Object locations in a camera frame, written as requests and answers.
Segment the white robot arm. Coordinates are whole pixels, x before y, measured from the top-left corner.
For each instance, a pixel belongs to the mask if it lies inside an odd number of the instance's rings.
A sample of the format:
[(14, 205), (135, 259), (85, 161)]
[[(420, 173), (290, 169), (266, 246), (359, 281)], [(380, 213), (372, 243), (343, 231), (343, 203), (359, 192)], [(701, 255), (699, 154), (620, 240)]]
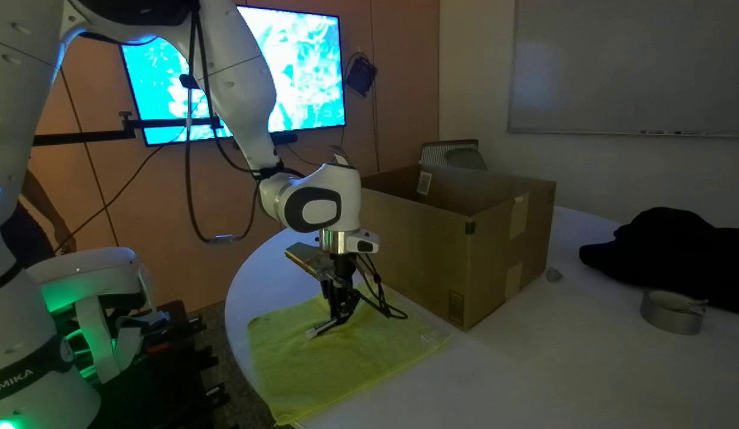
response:
[[(233, 0), (0, 0), (0, 225), (17, 206), (36, 126), (68, 42), (93, 32), (111, 42), (161, 37), (189, 61), (184, 86), (208, 95), (202, 122), (229, 129), (258, 180), (263, 210), (319, 235), (334, 261), (331, 318), (356, 305), (347, 269), (380, 237), (359, 225), (359, 173), (334, 157), (293, 173), (271, 143), (271, 72)], [(0, 232), (0, 429), (88, 429), (101, 392), (79, 373), (43, 287)]]

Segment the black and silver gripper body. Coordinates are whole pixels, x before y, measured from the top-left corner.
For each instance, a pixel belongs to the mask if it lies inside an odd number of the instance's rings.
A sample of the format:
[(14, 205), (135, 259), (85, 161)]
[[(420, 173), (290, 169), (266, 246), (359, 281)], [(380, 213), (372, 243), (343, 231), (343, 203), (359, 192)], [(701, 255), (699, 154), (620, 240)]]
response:
[(319, 231), (319, 247), (328, 257), (328, 269), (321, 279), (321, 293), (331, 305), (356, 302), (353, 272), (359, 255), (380, 250), (380, 235), (370, 228)]

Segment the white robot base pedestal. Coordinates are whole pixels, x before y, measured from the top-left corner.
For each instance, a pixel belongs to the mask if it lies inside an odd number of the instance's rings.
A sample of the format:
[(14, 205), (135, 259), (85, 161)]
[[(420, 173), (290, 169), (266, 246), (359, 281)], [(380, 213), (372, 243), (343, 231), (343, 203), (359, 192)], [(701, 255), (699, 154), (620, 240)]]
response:
[(148, 305), (148, 279), (132, 247), (93, 247), (43, 259), (28, 269), (64, 338), (79, 342), (79, 373), (108, 384), (132, 367), (142, 329), (132, 310)]

